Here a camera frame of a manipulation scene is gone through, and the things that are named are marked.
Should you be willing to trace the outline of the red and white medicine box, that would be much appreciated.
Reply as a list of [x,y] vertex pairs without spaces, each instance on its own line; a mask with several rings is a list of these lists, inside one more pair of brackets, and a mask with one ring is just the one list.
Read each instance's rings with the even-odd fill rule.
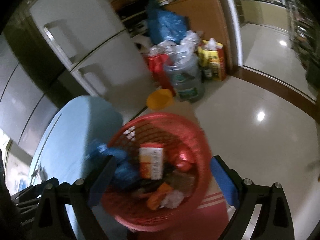
[[161,180],[164,170],[164,145],[146,142],[139,147],[139,176],[143,179]]

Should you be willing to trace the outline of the red bag on floor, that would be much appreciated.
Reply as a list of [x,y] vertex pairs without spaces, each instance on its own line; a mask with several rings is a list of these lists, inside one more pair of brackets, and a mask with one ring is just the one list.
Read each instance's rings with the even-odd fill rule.
[[155,83],[163,89],[170,90],[173,96],[175,96],[174,88],[164,71],[164,63],[168,58],[166,54],[158,54],[156,56],[147,56],[145,59]]

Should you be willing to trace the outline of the red plastic basket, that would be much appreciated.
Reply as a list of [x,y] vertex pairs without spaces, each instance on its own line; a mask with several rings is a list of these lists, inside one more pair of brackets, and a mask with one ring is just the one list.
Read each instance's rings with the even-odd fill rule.
[[198,124],[151,113],[123,125],[108,147],[125,153],[101,204],[117,222],[161,231],[187,218],[210,184],[210,148]]

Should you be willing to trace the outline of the orange plastic bowl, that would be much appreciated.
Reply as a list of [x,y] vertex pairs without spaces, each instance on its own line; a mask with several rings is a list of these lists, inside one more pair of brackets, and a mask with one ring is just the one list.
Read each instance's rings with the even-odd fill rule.
[[152,92],[146,100],[146,106],[153,111],[165,109],[173,103],[174,97],[169,89],[156,90]]

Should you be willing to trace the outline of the orange wrapper in basket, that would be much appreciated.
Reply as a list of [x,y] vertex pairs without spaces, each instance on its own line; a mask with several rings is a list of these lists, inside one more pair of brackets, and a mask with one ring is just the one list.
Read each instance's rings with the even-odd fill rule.
[[146,201],[146,205],[150,210],[157,210],[161,202],[166,198],[166,196],[174,190],[173,187],[167,183],[163,183]]

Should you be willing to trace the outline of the clear plastic bags pile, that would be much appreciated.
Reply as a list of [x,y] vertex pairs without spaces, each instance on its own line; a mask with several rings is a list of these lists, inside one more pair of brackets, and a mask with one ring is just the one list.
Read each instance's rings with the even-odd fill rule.
[[185,38],[180,41],[180,44],[176,44],[173,41],[164,40],[161,43],[152,46],[149,49],[148,56],[167,55],[172,62],[180,61],[185,57],[189,57],[195,52],[197,46],[201,42],[203,37],[203,31],[186,32]]

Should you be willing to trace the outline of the brown wooden cabinet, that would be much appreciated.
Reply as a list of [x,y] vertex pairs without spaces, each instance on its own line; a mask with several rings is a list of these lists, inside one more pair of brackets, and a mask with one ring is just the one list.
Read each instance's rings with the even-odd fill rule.
[[231,44],[220,0],[179,0],[165,5],[164,9],[186,17],[189,29],[202,31],[205,40],[214,38],[223,44],[226,73],[232,73]]

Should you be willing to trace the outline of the blue plastic wrapper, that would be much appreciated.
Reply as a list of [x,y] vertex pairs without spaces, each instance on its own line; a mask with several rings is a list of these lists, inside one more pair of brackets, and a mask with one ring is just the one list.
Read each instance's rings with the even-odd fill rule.
[[138,171],[129,162],[129,154],[121,148],[108,147],[99,140],[93,140],[89,145],[86,160],[93,169],[109,156],[113,156],[116,160],[116,170],[112,180],[117,188],[127,189],[139,180]]

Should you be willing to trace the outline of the blue plastic bag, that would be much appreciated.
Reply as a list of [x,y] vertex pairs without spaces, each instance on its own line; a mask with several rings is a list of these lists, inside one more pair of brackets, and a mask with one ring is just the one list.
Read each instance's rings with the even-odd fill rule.
[[149,0],[146,12],[150,39],[154,45],[165,40],[179,44],[186,37],[188,25],[185,17],[161,9],[156,0]]

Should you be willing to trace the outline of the grey double door refrigerator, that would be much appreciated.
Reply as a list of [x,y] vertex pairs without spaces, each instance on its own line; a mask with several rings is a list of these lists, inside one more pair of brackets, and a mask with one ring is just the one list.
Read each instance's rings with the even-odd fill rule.
[[25,72],[1,34],[1,129],[33,156],[57,111]]

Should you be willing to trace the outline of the white refrigerator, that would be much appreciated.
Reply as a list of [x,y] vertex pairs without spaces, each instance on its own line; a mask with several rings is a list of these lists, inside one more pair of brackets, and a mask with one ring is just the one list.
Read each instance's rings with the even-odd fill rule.
[[109,0],[35,0],[30,13],[50,48],[89,93],[143,107],[153,91],[137,46]]

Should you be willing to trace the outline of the clear water jug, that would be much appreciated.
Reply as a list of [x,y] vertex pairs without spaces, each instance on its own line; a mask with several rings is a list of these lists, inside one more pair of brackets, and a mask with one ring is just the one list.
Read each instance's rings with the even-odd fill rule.
[[164,72],[181,101],[196,102],[204,95],[198,61],[196,54],[190,54],[176,61],[168,58],[164,63]]

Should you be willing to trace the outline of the white crumpled tissue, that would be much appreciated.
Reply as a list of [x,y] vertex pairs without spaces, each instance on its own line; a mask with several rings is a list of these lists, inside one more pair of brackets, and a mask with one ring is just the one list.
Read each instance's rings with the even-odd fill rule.
[[160,203],[160,208],[175,209],[184,200],[184,194],[178,190],[170,192]]

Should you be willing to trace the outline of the yellow rice bag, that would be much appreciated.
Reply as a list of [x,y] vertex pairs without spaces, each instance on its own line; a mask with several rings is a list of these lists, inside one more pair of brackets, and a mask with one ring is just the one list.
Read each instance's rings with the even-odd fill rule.
[[208,80],[223,81],[226,77],[223,44],[215,39],[202,40],[198,46],[199,64]]

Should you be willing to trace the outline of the red foil wrapper ball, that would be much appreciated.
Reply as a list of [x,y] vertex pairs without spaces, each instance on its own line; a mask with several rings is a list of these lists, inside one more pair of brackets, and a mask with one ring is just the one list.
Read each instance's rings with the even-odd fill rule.
[[188,172],[196,163],[191,149],[187,146],[180,145],[176,149],[174,166],[181,172]]

